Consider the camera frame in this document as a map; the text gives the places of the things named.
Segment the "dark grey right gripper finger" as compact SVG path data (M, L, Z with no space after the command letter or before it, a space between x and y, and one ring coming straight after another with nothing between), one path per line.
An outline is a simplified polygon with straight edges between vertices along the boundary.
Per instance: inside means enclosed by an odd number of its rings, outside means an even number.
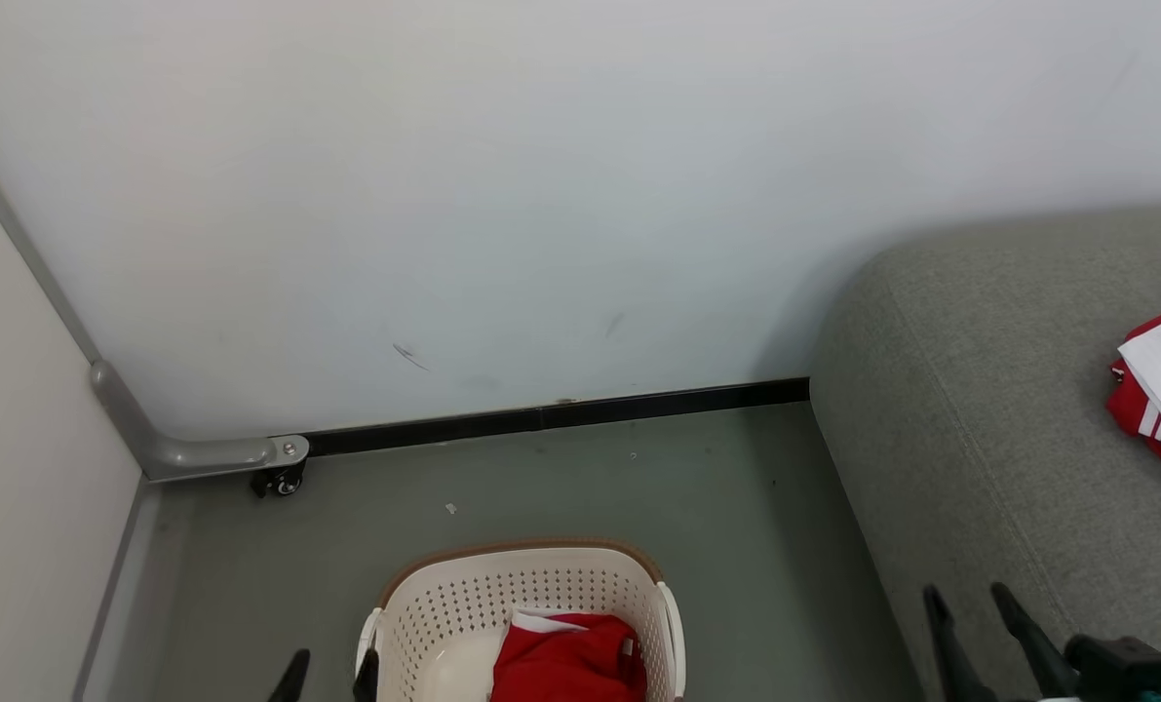
M1070 667L1070 663L1066 663L1061 651L1022 608L1021 601L1004 582L991 582L990 594L1005 631L1021 645L1043 699L1073 699L1079 685L1079 672Z
M922 591L938 679L946 701L978 701L978 674L956 634L956 621L942 592L933 585Z

